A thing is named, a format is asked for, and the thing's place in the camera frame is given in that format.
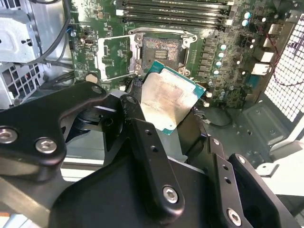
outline ram slot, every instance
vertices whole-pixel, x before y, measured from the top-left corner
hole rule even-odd
[[[140,23],[158,23],[176,26],[191,26],[197,28],[214,28],[217,29],[221,23],[219,21],[199,20],[199,19],[181,19],[180,17],[155,16],[148,14],[128,14],[123,17],[125,22]]]
[[[218,13],[218,12],[208,12],[201,10],[192,10],[192,9],[175,9],[175,8],[162,8],[162,7],[150,7],[142,6],[140,8],[129,7],[126,8],[126,11],[130,14],[137,13],[147,13],[153,15],[167,15],[167,16],[176,16],[176,17],[186,17],[186,18],[196,18],[196,19],[207,19],[207,20],[218,20],[219,18],[226,18],[227,16]]]
[[[174,0],[174,1],[165,1],[165,0],[123,0],[122,6],[162,6],[162,7],[175,7],[179,9],[201,9],[201,10],[227,10],[228,6],[220,3],[205,3],[197,1],[183,1],[183,0]]]

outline black plastic part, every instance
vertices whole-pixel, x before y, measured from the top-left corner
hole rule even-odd
[[[237,178],[244,214],[254,228],[300,228],[279,198],[268,188],[255,169],[239,154],[229,157]]]
[[[130,147],[124,147],[127,153]],[[185,197],[184,212],[167,228],[210,228],[204,206],[206,176],[169,161]],[[55,202],[49,228],[160,228],[142,201],[146,186],[138,163],[126,155],[68,187]]]
[[[139,102],[129,95],[120,98],[125,117],[125,130],[146,185],[143,196],[149,214],[161,224],[175,221],[183,212],[185,200],[169,164],[166,152],[152,123],[146,122]],[[163,188],[172,187],[178,195],[176,203],[168,202]]]
[[[239,215],[242,227],[252,228],[243,213],[233,167],[224,157],[222,144],[208,137],[203,152],[188,161],[209,177],[207,208],[210,222],[215,227],[235,227],[227,214],[228,209],[233,209]]]
[[[96,84],[78,84],[1,112],[0,127],[16,130],[18,138],[13,143],[1,144],[0,175],[35,181],[54,176],[66,155],[62,128],[71,126],[77,113],[105,98],[105,90],[98,87],[97,93],[93,86]],[[35,143],[41,138],[52,139],[57,149],[50,154],[38,152]]]

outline mounting hole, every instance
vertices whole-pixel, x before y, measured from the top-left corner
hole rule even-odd
[[[113,124],[113,120],[111,118],[107,118],[105,121],[104,121],[104,124],[105,126],[111,126]]]
[[[150,149],[151,149],[153,152],[158,152],[158,149],[156,148],[156,146],[151,146]]]
[[[152,135],[152,133],[149,130],[145,130],[144,132],[146,132],[147,135]]]
[[[95,92],[95,93],[98,93],[98,94],[102,94],[102,90],[101,88],[97,87],[97,86],[92,86],[92,90]]]
[[[131,96],[127,96],[127,100],[128,100],[129,102],[133,103],[133,104],[136,103],[136,100],[135,100],[133,97],[131,97]]]
[[[227,177],[225,177],[224,179],[228,184],[231,184],[231,181]]]

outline green circuit board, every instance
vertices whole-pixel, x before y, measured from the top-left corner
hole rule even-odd
[[[255,47],[240,46],[240,37],[258,44],[262,36],[249,24],[257,16],[275,22],[271,0],[72,0],[71,13],[77,80],[93,74],[106,90],[119,88],[157,60],[211,91],[210,106],[232,108],[243,106],[260,77],[241,73]]]

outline circuit component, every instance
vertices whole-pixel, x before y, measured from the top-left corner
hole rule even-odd
[[[281,24],[271,24],[268,30],[268,34],[280,35],[284,25]]]
[[[143,37],[142,68],[150,69],[155,60],[177,70],[181,55],[181,39]]]
[[[262,75],[262,76],[266,75],[269,72],[269,69],[270,69],[269,64],[259,63],[254,61],[248,62],[245,68],[245,70],[252,75]]]
[[[253,56],[260,62],[263,63],[270,63],[272,57],[274,56],[274,52],[272,51],[265,51],[261,48],[256,48]]]

